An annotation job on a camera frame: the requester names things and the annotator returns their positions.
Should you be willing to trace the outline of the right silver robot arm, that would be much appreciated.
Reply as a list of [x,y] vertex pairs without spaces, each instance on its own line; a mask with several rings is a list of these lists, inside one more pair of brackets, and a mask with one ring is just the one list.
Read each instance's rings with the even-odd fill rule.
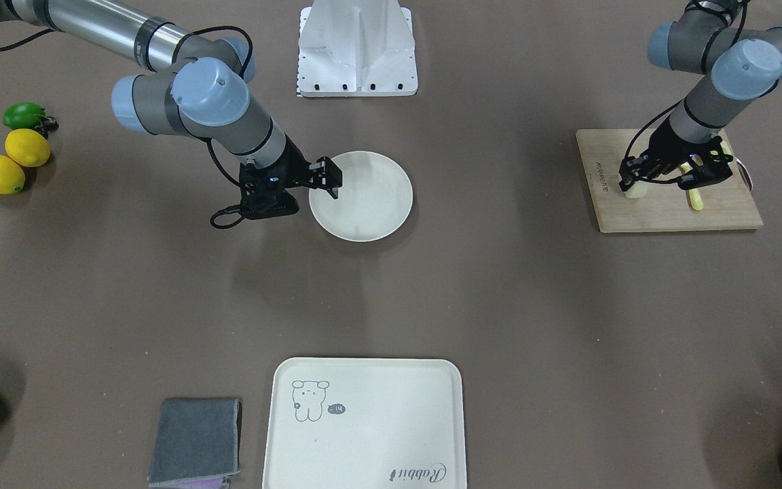
[[0,22],[20,20],[41,32],[65,32],[144,68],[119,80],[111,107],[128,130],[214,141],[239,160],[229,180],[241,198],[215,217],[237,221],[297,213],[295,187],[337,198],[341,169],[329,157],[308,161],[248,89],[255,73],[253,44],[240,38],[205,38],[159,16],[117,1],[0,1]]

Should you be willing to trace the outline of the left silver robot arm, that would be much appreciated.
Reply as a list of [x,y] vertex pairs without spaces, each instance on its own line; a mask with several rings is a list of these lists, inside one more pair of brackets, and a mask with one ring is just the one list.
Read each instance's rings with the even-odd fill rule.
[[730,176],[733,156],[720,130],[782,80],[782,25],[769,30],[733,28],[745,18],[745,1],[690,1],[679,20],[660,25],[648,44],[652,65],[701,75],[682,100],[656,115],[658,128],[637,157],[627,153],[618,186],[640,182],[688,191]]

